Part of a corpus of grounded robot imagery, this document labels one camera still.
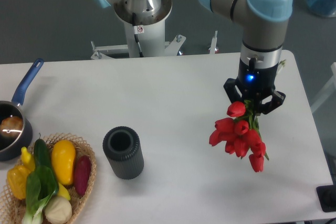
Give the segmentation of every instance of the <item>blue led light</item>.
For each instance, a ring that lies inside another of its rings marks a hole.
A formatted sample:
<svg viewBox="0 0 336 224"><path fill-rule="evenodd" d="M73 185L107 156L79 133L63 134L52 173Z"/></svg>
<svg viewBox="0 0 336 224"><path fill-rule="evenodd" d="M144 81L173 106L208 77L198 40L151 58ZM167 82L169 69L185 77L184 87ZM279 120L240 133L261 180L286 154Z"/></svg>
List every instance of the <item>blue led light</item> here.
<svg viewBox="0 0 336 224"><path fill-rule="evenodd" d="M254 79L254 76L253 76L252 74L248 74L248 75L246 76L246 80L247 80L248 82L251 82L253 79Z"/></svg>

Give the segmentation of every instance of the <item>woven basket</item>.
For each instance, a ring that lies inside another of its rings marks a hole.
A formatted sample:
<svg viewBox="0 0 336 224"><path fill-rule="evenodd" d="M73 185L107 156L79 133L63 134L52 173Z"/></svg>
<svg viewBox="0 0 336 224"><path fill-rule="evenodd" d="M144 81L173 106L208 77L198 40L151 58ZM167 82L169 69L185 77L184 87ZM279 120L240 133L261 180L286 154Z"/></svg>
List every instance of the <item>woven basket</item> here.
<svg viewBox="0 0 336 224"><path fill-rule="evenodd" d="M64 133L57 133L55 135L50 135L48 137L43 137L43 140L46 141L46 144L48 148L50 149L50 152L52 148L54 147L54 144L56 144L58 141L62 139L70 140L76 149L76 161L84 155L87 155L90 157L91 160L91 174L88 181L88 188L85 192L84 196L79 196L75 190L74 186L66 186L70 193L70 203L72 206L72 216L70 220L67 222L67 224L71 224L75 221L81 210L83 209L86 200L88 199L93 183L95 182L94 179L96 178L96 158L94 157L95 153L93 152L90 145L83 140L82 137L78 137L76 135L64 134ZM33 147L30 146L28 148L28 151L33 153ZM19 159L17 161L17 164L22 164L21 160ZM0 194L0 223L2 224L19 224L21 223L23 216L26 211L26 203L25 200L19 200L14 197L8 182L6 181L6 185L4 186L4 190ZM44 217L43 223L50 223L47 221L47 219Z"/></svg>

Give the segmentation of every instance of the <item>saucepan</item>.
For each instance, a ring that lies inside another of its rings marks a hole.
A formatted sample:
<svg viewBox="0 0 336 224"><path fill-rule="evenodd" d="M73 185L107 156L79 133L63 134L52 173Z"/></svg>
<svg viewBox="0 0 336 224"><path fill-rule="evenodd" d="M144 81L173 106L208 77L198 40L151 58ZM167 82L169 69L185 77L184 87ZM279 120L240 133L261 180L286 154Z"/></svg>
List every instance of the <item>saucepan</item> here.
<svg viewBox="0 0 336 224"><path fill-rule="evenodd" d="M0 161L7 161L21 154L22 147L28 147L33 138L33 129L25 117L21 105L31 81L41 69L44 61L37 59L19 86L12 101L0 101Z"/></svg>

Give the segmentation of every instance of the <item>yellow pepper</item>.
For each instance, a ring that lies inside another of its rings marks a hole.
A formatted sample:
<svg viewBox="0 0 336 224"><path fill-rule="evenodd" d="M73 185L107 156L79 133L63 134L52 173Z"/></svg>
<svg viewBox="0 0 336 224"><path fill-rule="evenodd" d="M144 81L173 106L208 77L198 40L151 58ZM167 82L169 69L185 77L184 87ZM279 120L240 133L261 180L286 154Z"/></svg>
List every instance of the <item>yellow pepper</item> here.
<svg viewBox="0 0 336 224"><path fill-rule="evenodd" d="M60 140L52 149L51 165L58 182L62 185L71 185L75 164L76 150L69 140Z"/></svg>
<svg viewBox="0 0 336 224"><path fill-rule="evenodd" d="M26 183L30 170L24 165L17 165L7 172L7 181L13 195L18 199L26 198Z"/></svg>
<svg viewBox="0 0 336 224"><path fill-rule="evenodd" d="M58 182L58 187L59 189L58 189L57 196L70 200L71 197L70 197L69 191L60 182Z"/></svg>
<svg viewBox="0 0 336 224"><path fill-rule="evenodd" d="M21 161L31 172L35 170L34 157L27 151L26 147L21 148Z"/></svg>

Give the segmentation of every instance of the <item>tulip bouquet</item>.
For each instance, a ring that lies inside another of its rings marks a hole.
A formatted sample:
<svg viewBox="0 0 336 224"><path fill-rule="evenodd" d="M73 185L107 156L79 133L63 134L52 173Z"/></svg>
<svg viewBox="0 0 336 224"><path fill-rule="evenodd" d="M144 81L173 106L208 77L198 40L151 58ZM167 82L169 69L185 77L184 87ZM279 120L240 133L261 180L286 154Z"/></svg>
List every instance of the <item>tulip bouquet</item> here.
<svg viewBox="0 0 336 224"><path fill-rule="evenodd" d="M245 100L234 102L227 109L229 118L215 122L216 130L211 134L209 143L212 146L221 141L226 141L225 152L236 153L237 157L243 158L249 150L251 166L255 172L264 169L264 157L269 160L266 153L265 143L261 140L258 118L253 111L253 102Z"/></svg>

